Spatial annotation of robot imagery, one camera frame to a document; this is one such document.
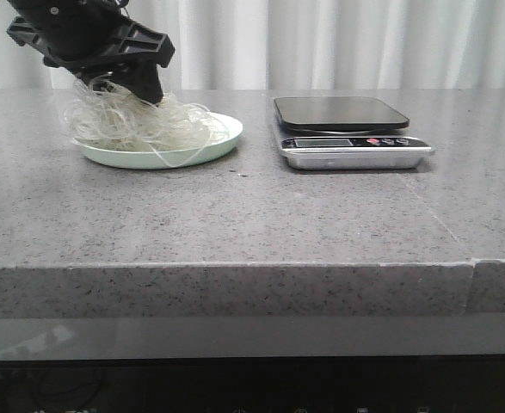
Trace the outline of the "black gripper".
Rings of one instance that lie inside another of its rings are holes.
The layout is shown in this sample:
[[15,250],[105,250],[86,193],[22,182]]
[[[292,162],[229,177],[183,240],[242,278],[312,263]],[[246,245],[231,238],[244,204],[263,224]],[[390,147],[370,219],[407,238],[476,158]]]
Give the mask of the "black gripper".
[[127,1],[11,1],[17,17],[8,35],[40,52],[44,64],[74,76],[108,75],[152,104],[163,99],[157,68],[169,65],[175,47],[167,34],[131,19]]

